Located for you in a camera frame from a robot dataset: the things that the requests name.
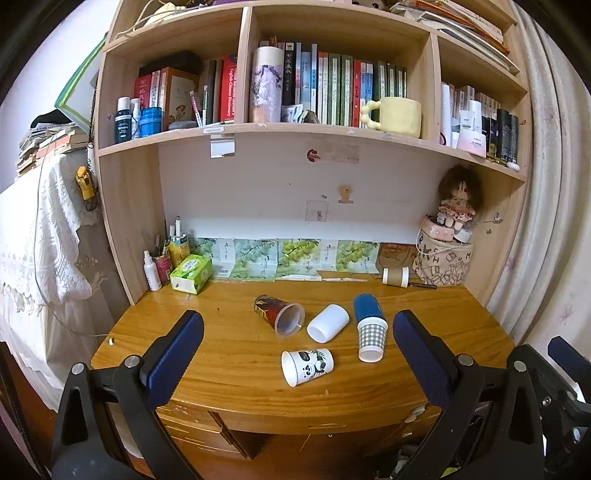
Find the white spray bottle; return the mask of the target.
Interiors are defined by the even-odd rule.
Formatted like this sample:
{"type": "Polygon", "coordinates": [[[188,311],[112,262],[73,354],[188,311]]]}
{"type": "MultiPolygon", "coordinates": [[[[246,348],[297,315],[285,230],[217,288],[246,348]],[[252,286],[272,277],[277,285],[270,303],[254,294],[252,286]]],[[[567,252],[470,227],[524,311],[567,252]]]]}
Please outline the white spray bottle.
{"type": "Polygon", "coordinates": [[[151,291],[160,290],[161,281],[158,270],[148,250],[143,251],[143,270],[149,289],[151,291]]]}

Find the dark cosmetic bottle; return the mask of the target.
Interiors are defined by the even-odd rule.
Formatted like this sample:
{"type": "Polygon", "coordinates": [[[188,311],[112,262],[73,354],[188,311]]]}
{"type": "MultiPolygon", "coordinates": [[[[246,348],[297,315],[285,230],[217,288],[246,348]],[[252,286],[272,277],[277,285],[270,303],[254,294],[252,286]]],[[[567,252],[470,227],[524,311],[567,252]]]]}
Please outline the dark cosmetic bottle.
{"type": "Polygon", "coordinates": [[[116,144],[131,139],[131,120],[130,98],[120,97],[117,100],[117,108],[114,117],[114,136],[116,144]]]}

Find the white lace cloth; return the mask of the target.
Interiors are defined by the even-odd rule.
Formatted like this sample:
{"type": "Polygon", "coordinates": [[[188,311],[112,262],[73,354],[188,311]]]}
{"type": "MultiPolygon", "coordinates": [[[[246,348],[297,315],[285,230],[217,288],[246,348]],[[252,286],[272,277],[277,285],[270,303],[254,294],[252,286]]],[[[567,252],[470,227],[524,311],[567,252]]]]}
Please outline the white lace cloth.
{"type": "Polygon", "coordinates": [[[85,163],[51,154],[1,195],[1,340],[50,410],[127,307],[101,212],[75,181],[85,163]]]}

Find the yellow ceramic mug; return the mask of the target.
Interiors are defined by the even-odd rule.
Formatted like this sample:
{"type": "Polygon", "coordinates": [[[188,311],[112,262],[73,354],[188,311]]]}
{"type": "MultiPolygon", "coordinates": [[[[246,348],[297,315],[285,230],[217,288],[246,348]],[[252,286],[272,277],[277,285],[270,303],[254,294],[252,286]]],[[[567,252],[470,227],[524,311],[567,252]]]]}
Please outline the yellow ceramic mug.
{"type": "Polygon", "coordinates": [[[418,139],[422,131],[422,105],[402,97],[368,100],[361,107],[361,121],[369,129],[418,139]]]}

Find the stack of papers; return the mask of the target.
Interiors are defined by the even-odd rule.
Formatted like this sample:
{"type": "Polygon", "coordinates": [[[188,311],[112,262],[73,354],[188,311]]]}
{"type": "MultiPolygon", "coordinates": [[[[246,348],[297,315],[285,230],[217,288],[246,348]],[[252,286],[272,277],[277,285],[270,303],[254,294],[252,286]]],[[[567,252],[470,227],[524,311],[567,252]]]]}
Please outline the stack of papers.
{"type": "Polygon", "coordinates": [[[16,163],[18,176],[23,176],[52,152],[64,153],[84,149],[88,133],[75,123],[39,123],[31,128],[19,144],[16,163]]]}

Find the black pen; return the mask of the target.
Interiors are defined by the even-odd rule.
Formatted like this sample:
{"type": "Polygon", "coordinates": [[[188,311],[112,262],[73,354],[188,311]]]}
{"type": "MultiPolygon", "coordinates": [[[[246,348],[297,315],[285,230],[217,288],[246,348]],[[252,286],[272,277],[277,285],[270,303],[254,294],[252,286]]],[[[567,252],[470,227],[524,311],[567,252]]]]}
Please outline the black pen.
{"type": "Polygon", "coordinates": [[[425,288],[425,289],[437,289],[436,285],[420,283],[420,282],[409,282],[409,287],[425,288]]]}

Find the red dictionary book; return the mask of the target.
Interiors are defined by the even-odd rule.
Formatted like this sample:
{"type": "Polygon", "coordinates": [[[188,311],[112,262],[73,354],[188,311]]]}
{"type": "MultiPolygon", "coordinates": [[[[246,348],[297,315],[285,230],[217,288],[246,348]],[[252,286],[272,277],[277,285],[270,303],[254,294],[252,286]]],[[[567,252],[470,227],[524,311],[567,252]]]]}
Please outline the red dictionary book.
{"type": "Polygon", "coordinates": [[[222,122],[235,120],[236,70],[238,57],[230,54],[222,59],[221,100],[219,100],[219,119],[222,122]]]}

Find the pink pen holder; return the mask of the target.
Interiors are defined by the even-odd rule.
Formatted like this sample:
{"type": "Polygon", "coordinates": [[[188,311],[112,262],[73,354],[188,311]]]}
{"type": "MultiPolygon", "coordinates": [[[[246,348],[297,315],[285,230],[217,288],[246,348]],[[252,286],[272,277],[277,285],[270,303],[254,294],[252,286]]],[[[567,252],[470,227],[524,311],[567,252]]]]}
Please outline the pink pen holder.
{"type": "Polygon", "coordinates": [[[170,273],[173,270],[170,255],[165,253],[163,255],[154,257],[153,261],[156,265],[156,270],[161,284],[167,284],[170,279],[170,273]]]}

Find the panda print paper cup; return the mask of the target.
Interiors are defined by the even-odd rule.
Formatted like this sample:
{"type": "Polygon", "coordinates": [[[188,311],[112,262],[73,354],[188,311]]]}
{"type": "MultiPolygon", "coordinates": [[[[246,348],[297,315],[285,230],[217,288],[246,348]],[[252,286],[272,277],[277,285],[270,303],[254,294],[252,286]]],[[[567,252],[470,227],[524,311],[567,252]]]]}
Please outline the panda print paper cup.
{"type": "Polygon", "coordinates": [[[283,351],[280,356],[281,371],[287,385],[295,387],[329,374],[335,361],[328,349],[283,351]]]}

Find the clear red patterned cup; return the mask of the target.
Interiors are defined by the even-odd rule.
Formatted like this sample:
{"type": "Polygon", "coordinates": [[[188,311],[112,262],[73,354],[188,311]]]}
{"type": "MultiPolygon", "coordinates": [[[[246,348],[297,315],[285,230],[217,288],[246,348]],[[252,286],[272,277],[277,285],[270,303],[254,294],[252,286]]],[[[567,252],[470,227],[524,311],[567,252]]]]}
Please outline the clear red patterned cup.
{"type": "Polygon", "coordinates": [[[259,295],[253,304],[253,310],[273,328],[280,338],[297,334],[304,324],[304,306],[287,302],[269,295],[259,295]]]}

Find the white plastic cup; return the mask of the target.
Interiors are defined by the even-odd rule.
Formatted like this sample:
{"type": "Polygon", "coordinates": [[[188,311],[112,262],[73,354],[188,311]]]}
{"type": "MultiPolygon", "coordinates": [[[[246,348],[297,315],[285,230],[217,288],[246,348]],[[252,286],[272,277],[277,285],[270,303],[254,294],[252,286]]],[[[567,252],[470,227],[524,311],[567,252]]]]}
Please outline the white plastic cup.
{"type": "Polygon", "coordinates": [[[349,324],[349,313],[342,306],[326,306],[308,324],[307,332],[315,342],[325,344],[335,338],[349,324]]]}

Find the white floral tumbler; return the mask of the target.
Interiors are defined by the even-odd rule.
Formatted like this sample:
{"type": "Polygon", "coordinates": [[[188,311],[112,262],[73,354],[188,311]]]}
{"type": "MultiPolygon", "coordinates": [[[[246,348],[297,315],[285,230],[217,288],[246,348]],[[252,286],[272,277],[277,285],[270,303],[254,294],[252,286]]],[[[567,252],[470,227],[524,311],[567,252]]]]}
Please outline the white floral tumbler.
{"type": "Polygon", "coordinates": [[[252,123],[280,122],[283,96],[283,50],[259,47],[252,59],[249,89],[249,120],[252,123]]]}

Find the blue jar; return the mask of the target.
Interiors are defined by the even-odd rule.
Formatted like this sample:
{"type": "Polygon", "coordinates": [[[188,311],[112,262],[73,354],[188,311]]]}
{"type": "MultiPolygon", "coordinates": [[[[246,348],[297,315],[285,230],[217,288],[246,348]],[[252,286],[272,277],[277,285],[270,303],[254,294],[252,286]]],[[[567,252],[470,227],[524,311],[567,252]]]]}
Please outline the blue jar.
{"type": "Polygon", "coordinates": [[[147,107],[141,110],[139,118],[139,136],[146,138],[161,132],[162,110],[159,107],[147,107]]]}

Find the brown cardboard sheet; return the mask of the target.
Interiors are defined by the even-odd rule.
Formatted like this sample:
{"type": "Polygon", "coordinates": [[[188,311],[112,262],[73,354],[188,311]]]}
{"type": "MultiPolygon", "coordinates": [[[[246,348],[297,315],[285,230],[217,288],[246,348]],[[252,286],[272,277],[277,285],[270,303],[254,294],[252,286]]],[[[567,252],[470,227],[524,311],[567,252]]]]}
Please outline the brown cardboard sheet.
{"type": "Polygon", "coordinates": [[[377,270],[382,272],[385,268],[412,268],[417,256],[415,245],[398,243],[381,243],[377,256],[377,270]]]}

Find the cream curtain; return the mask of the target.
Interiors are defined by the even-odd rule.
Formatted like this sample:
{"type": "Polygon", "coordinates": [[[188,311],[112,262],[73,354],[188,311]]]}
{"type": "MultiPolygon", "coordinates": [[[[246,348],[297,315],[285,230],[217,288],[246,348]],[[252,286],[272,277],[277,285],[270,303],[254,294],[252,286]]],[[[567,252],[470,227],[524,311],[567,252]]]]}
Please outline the cream curtain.
{"type": "Polygon", "coordinates": [[[533,165],[516,238],[487,308],[517,343],[546,353],[561,336],[590,354],[590,93],[521,7],[533,165]]]}

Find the grey checkered paper cup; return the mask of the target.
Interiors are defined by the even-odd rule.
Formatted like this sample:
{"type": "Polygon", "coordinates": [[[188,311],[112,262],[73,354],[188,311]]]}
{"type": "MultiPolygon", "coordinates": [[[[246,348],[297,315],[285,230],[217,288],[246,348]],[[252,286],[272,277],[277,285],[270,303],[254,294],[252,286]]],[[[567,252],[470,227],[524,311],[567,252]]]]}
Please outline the grey checkered paper cup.
{"type": "Polygon", "coordinates": [[[358,323],[359,359],[365,363],[380,362],[385,353],[388,323],[379,317],[368,317],[358,323]]]}

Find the brown sleeve paper cup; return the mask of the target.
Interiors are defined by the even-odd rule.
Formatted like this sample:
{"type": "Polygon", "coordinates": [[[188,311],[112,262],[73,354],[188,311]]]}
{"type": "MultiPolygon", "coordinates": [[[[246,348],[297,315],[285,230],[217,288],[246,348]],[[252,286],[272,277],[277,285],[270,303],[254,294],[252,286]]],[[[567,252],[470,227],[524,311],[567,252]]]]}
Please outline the brown sleeve paper cup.
{"type": "Polygon", "coordinates": [[[408,288],[410,284],[410,269],[406,266],[385,267],[382,282],[384,285],[408,288]]]}

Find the green tissue box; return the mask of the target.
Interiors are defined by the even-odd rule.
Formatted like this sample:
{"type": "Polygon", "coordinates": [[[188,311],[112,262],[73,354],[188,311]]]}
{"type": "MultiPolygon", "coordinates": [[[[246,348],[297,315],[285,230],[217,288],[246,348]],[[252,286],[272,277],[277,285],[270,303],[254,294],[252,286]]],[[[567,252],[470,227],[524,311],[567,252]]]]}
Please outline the green tissue box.
{"type": "Polygon", "coordinates": [[[213,273],[211,258],[190,254],[170,274],[174,291],[197,295],[213,273]]]}

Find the blue plastic cup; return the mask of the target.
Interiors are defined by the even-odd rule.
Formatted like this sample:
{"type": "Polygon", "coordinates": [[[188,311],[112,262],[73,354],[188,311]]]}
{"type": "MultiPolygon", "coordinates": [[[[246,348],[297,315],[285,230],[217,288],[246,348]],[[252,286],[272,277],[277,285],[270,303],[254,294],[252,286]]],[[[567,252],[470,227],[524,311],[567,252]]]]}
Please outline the blue plastic cup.
{"type": "Polygon", "coordinates": [[[369,293],[362,293],[356,296],[353,300],[353,313],[355,313],[356,323],[360,323],[368,318],[385,319],[377,298],[369,293]]]}

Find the grape picture strip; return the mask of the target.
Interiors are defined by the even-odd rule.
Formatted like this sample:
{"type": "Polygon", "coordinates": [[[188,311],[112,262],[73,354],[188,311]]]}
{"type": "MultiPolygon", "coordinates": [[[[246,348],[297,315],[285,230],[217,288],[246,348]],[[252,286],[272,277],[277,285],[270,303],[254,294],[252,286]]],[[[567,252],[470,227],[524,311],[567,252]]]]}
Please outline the grape picture strip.
{"type": "Polygon", "coordinates": [[[324,272],[376,274],[380,245],[311,238],[194,238],[194,254],[211,258],[216,279],[320,281],[324,272]]]}

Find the pink case on bag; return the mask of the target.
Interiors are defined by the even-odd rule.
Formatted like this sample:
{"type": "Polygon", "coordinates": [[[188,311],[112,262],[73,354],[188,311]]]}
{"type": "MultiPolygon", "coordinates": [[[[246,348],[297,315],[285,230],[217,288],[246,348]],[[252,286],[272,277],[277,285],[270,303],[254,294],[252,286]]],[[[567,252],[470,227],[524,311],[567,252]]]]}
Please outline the pink case on bag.
{"type": "Polygon", "coordinates": [[[455,234],[453,228],[438,224],[430,216],[423,219],[421,230],[430,238],[441,242],[451,242],[455,234]]]}

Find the printed canvas bag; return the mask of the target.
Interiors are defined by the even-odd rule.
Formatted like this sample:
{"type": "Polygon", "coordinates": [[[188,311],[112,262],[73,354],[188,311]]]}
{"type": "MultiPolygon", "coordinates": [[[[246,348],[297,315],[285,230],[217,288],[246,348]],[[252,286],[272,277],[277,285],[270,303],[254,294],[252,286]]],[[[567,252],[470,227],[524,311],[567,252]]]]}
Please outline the printed canvas bag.
{"type": "Polygon", "coordinates": [[[417,254],[413,260],[412,270],[423,283],[448,287],[464,282],[473,256],[472,244],[464,244],[457,240],[436,240],[420,230],[415,247],[417,254]]]}

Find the wooden bookshelf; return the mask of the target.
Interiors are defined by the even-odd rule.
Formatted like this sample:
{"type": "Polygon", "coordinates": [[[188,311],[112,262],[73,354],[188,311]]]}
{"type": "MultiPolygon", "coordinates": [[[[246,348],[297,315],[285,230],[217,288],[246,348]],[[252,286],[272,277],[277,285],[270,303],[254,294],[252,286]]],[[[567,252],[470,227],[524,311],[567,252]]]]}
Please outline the wooden bookshelf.
{"type": "Polygon", "coordinates": [[[180,219],[198,237],[318,238],[411,243],[437,208],[445,171],[480,176],[484,206],[465,286],[491,300],[509,256],[527,174],[441,144],[443,82],[470,85],[519,117],[519,161],[531,161],[531,101],[524,73],[510,74],[460,41],[411,20],[348,1],[242,1],[139,27],[148,1],[118,5],[107,35],[94,113],[98,184],[107,236],[127,298],[147,289],[142,256],[180,219]],[[252,59],[277,36],[406,68],[423,108],[418,138],[349,126],[253,122],[252,59]],[[178,52],[238,57],[235,120],[116,143],[117,100],[141,67],[178,52]]]}

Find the brown haired doll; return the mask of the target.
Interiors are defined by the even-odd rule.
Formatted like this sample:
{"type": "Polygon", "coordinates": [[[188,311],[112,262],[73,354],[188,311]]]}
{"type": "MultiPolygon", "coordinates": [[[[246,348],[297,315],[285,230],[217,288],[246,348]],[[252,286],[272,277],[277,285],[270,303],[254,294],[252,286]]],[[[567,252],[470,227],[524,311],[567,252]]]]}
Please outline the brown haired doll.
{"type": "Polygon", "coordinates": [[[480,177],[462,165],[449,169],[438,186],[440,205],[436,222],[459,232],[470,223],[484,202],[480,177]]]}

